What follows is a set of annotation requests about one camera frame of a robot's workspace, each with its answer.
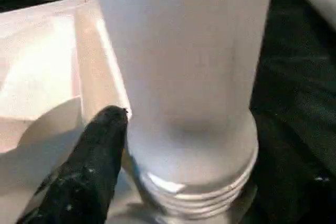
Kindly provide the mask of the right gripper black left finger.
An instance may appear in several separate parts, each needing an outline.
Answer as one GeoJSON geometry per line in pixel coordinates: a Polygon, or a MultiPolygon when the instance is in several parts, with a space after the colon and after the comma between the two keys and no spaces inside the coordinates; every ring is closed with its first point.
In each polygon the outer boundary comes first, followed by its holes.
{"type": "Polygon", "coordinates": [[[109,105],[41,182],[18,223],[105,223],[121,169],[128,112],[109,105]]]}

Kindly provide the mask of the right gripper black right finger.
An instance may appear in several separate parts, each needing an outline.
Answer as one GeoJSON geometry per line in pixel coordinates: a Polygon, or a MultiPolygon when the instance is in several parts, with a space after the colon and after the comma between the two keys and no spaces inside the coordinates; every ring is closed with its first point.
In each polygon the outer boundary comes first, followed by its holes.
{"type": "Polygon", "coordinates": [[[299,135],[271,114],[253,112],[259,153],[257,206],[267,223],[335,223],[335,176],[299,135]]]}

